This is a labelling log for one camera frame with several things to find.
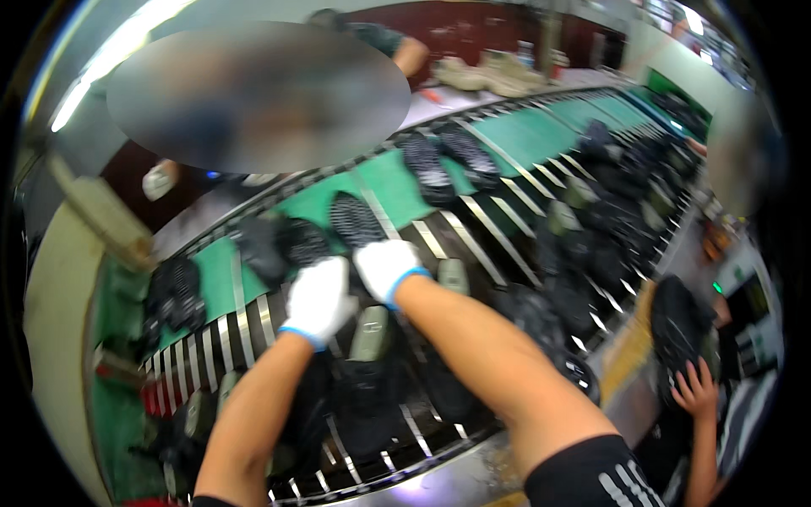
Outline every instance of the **black sleeve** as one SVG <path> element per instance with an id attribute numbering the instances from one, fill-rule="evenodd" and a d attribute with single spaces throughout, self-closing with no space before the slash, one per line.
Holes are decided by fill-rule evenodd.
<path id="1" fill-rule="evenodd" d="M 597 436 L 548 458 L 524 484 L 530 504 L 664 507 L 621 436 Z"/>
<path id="2" fill-rule="evenodd" d="M 195 496 L 191 499 L 191 507 L 236 507 L 227 501 L 210 496 Z"/>

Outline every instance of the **forearm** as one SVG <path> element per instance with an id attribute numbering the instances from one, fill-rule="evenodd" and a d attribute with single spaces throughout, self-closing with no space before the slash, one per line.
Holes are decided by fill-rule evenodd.
<path id="1" fill-rule="evenodd" d="M 504 420 L 522 474 L 576 441 L 616 433 L 526 334 L 489 307 L 420 276 L 406 278 L 395 299 L 457 378 Z"/>
<path id="2" fill-rule="evenodd" d="M 428 48 L 422 42 L 411 37 L 405 37 L 394 53 L 392 60 L 400 67 L 405 77 L 411 77 L 422 68 L 427 56 Z"/>
<path id="3" fill-rule="evenodd" d="M 281 333 L 239 381 L 212 430 L 195 495 L 267 504 L 264 468 L 312 354 L 307 340 Z"/>
<path id="4" fill-rule="evenodd" d="M 718 467 L 715 464 L 715 421 L 695 419 L 693 425 L 693 457 L 690 460 L 690 476 L 685 507 L 703 507 L 712 500 Z"/>

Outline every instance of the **bare hand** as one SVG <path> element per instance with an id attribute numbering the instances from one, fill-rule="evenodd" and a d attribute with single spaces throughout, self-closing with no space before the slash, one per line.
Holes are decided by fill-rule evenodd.
<path id="1" fill-rule="evenodd" d="M 712 381 L 710 368 L 704 358 L 698 359 L 698 367 L 702 372 L 701 381 L 698 380 L 696 367 L 689 361 L 687 362 L 687 376 L 690 378 L 690 387 L 687 386 L 687 381 L 684 380 L 684 375 L 681 372 L 676 373 L 676 381 L 679 383 L 681 394 L 675 387 L 671 387 L 671 393 L 676 403 L 685 409 L 696 421 L 712 421 L 715 422 L 716 406 L 718 404 L 718 385 Z"/>

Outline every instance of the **beige shoe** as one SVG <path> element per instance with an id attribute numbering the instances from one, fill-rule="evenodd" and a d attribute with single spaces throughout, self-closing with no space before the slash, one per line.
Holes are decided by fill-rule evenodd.
<path id="1" fill-rule="evenodd" d="M 464 60 L 457 57 L 446 56 L 441 60 L 436 60 L 431 65 L 431 74 L 441 83 L 466 92 L 484 89 L 487 84 L 487 80 L 476 67 L 470 67 Z"/>
<path id="2" fill-rule="evenodd" d="M 530 91 L 537 90 L 547 83 L 543 74 L 533 71 L 518 59 L 518 56 L 505 51 L 485 49 L 478 62 L 480 68 L 490 68 L 500 74 L 528 83 Z"/>
<path id="3" fill-rule="evenodd" d="M 525 81 L 501 74 L 496 69 L 480 67 L 478 71 L 486 78 L 487 89 L 502 97 L 526 97 L 532 93 L 532 87 Z"/>

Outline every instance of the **white face mask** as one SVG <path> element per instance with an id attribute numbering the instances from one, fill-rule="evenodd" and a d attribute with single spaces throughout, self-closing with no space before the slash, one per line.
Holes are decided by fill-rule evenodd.
<path id="1" fill-rule="evenodd" d="M 144 175 L 141 188 L 149 200 L 158 200 L 174 187 L 174 174 L 166 168 L 167 160 L 158 162 Z"/>

